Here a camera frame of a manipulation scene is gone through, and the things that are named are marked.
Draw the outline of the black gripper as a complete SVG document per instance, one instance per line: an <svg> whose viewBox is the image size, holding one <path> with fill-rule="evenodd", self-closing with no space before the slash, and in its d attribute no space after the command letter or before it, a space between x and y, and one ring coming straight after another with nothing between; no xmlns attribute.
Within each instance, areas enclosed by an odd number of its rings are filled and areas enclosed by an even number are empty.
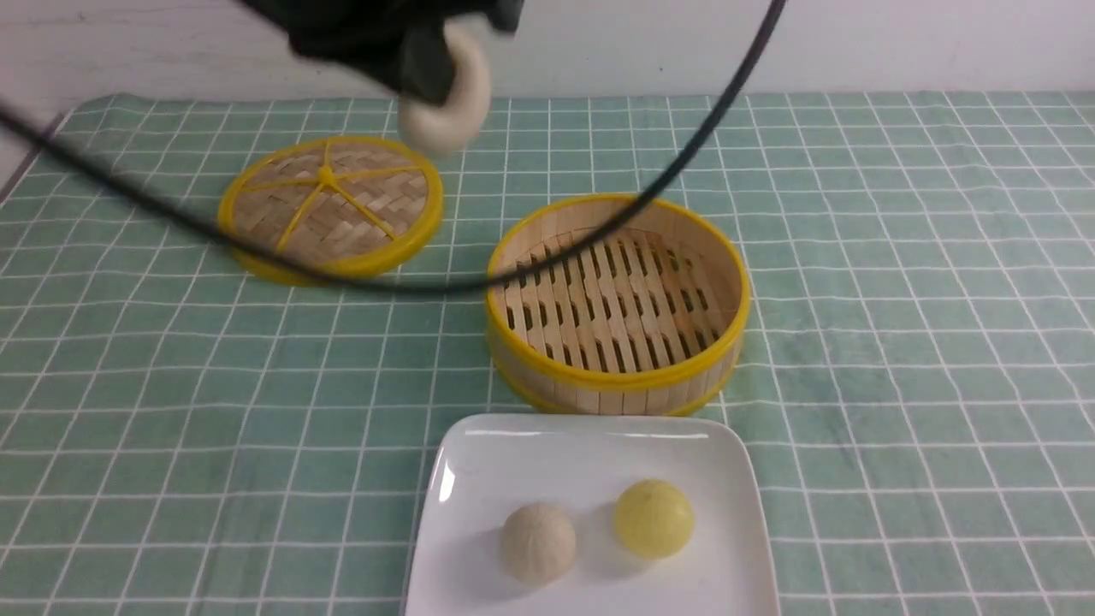
<svg viewBox="0 0 1095 616"><path fill-rule="evenodd" d="M450 18L482 15L498 33L518 30L521 1L243 1L281 31L293 55L348 68L374 83L439 108L457 66L445 40Z"/></svg>

